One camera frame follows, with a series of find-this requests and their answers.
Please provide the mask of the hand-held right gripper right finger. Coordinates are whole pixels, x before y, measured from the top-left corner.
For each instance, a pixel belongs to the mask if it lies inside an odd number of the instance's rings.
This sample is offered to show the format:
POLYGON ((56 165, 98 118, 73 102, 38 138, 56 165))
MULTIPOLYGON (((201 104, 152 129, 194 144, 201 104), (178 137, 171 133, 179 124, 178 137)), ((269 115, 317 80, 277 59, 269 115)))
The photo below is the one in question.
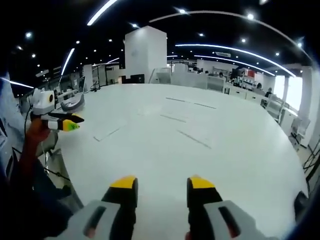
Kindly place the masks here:
POLYGON ((186 182, 191 240, 264 240, 256 221, 230 200, 223 200, 216 186, 198 175, 186 182))

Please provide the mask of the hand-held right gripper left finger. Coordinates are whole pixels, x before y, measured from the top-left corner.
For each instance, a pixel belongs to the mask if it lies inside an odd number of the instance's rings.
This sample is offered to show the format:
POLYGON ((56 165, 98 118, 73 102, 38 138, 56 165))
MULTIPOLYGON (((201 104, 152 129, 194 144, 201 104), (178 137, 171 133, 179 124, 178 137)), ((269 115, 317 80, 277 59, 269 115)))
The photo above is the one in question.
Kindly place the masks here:
POLYGON ((133 175, 113 182, 101 200, 93 200, 68 221, 55 240, 130 240, 136 224, 138 179, 133 175))

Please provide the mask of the person's left hand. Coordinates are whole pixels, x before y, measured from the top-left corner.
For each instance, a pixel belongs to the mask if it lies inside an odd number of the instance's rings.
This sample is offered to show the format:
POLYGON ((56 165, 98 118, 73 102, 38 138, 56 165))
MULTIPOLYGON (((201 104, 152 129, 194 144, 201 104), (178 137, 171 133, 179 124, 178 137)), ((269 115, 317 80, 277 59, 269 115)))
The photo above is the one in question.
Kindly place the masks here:
POLYGON ((34 118, 26 132, 25 144, 29 148, 36 148, 39 143, 48 138, 50 133, 51 130, 40 118, 34 118))

